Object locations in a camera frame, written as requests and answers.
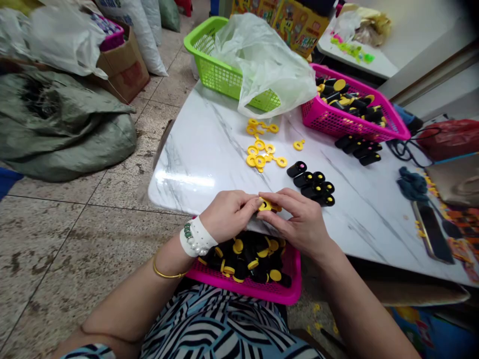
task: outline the pink container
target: pink container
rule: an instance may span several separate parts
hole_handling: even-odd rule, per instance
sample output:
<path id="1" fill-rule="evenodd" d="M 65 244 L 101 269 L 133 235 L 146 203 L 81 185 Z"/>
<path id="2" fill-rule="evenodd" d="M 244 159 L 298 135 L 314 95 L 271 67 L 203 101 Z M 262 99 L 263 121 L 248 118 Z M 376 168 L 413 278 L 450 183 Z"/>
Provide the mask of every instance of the pink container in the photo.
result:
<path id="1" fill-rule="evenodd" d="M 125 43 L 125 39 L 123 38 L 123 34 L 125 33 L 125 30 L 123 30 L 123 28 L 120 25 L 115 24 L 113 21 L 107 18 L 104 18 L 101 15 L 98 15 L 98 17 L 102 18 L 105 21 L 108 21 L 109 23 L 115 25 L 116 28 L 120 29 L 119 32 L 116 32 L 113 35 L 108 35 L 103 40 L 103 42 L 100 45 L 100 51 L 105 52 L 105 51 L 113 50 L 114 48 L 117 48 L 123 45 Z"/>
<path id="2" fill-rule="evenodd" d="M 411 137 L 406 125 L 394 110 L 391 103 L 379 91 L 362 84 L 359 81 L 330 70 L 317 64 L 310 64 L 316 71 L 316 77 L 344 79 L 350 85 L 348 92 L 359 92 L 360 96 L 374 95 L 371 106 L 381 105 L 381 110 L 387 120 L 385 128 L 350 115 L 326 105 L 319 96 L 301 105 L 303 124 L 312 129 L 327 133 L 334 137 L 353 135 L 374 142 L 392 139 L 407 140 Z"/>
<path id="3" fill-rule="evenodd" d="M 291 288 L 285 288 L 275 282 L 260 284 L 253 282 L 250 278 L 247 278 L 243 283 L 237 283 L 233 278 L 225 277 L 222 273 L 208 268 L 198 260 L 195 261 L 186 276 L 199 282 L 249 297 L 284 305 L 293 305 L 301 296 L 301 255 L 289 243 L 286 244 L 286 251 L 283 255 L 282 272 L 291 277 Z"/>

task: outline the white pearl bracelet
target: white pearl bracelet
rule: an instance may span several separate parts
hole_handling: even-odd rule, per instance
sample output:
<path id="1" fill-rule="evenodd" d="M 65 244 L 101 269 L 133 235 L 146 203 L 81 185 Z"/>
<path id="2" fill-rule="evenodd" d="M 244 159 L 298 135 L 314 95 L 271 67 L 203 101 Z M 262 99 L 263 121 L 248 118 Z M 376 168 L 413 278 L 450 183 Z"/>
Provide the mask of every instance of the white pearl bracelet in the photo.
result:
<path id="1" fill-rule="evenodd" d="M 199 216 L 185 224 L 185 228 L 180 232 L 180 242 L 190 257 L 206 255 L 210 248 L 218 245 L 201 223 Z"/>

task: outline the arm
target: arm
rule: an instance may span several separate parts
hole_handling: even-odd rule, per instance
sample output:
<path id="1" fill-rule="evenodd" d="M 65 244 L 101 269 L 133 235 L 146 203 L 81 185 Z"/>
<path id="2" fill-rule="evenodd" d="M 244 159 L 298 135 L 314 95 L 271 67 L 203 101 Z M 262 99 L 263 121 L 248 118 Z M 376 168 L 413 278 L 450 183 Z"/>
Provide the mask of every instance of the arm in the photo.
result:
<path id="1" fill-rule="evenodd" d="M 221 243 L 246 227 L 262 200 L 243 191 L 220 192 L 200 215 L 210 235 Z M 153 261 L 160 273 L 185 273 L 195 258 L 188 256 L 175 234 L 159 251 L 126 278 L 101 302 L 53 354 L 58 359 L 81 346 L 101 343 L 109 346 L 118 359 L 137 358 L 143 337 L 170 300 L 181 279 L 167 279 L 153 270 Z"/>
<path id="2" fill-rule="evenodd" d="M 328 303 L 348 346 L 360 358 L 418 358 L 419 355 L 366 283 L 329 237 L 316 202 L 290 188 L 261 193 L 292 214 L 288 221 L 270 211 L 258 218 L 317 264 Z"/>

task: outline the phone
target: phone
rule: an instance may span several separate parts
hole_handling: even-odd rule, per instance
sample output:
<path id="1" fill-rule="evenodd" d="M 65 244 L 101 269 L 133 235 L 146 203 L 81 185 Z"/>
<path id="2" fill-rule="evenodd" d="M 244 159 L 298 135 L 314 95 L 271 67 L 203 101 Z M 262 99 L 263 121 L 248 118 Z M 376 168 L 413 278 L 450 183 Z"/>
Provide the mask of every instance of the phone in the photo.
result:
<path id="1" fill-rule="evenodd" d="M 423 240 L 429 256 L 447 264 L 454 264 L 452 251 L 441 232 L 434 210 L 427 203 L 413 202 L 413 211 L 426 235 Z"/>

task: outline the striped clothing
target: striped clothing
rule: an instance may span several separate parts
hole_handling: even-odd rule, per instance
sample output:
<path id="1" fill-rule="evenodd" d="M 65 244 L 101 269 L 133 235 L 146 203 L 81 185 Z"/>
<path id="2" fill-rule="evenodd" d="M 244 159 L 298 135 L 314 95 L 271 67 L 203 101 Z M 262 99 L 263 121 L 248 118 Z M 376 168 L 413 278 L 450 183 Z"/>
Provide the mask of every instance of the striped clothing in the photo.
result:
<path id="1" fill-rule="evenodd" d="M 64 358 L 115 356 L 108 347 L 94 344 Z M 324 357 L 289 334 L 273 303 L 198 284 L 171 298 L 145 336 L 140 358 Z"/>

